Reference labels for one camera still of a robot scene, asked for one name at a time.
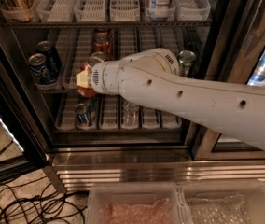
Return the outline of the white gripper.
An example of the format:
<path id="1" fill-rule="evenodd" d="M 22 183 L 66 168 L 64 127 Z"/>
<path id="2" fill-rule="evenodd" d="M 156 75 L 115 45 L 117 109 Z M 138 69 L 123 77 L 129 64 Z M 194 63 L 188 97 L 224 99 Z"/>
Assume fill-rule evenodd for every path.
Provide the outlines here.
<path id="1" fill-rule="evenodd" d="M 92 70 L 84 70 L 76 75 L 77 85 L 92 88 L 101 94 L 118 95 L 118 70 L 120 61 L 97 63 Z"/>

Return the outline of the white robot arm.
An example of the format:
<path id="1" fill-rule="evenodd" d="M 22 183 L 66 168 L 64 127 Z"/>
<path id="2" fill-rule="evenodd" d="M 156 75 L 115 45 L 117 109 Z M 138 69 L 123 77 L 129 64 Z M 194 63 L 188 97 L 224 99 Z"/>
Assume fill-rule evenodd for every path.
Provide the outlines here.
<path id="1" fill-rule="evenodd" d="M 77 85 L 158 109 L 265 150 L 265 87 L 181 77 L 165 48 L 97 63 Z"/>

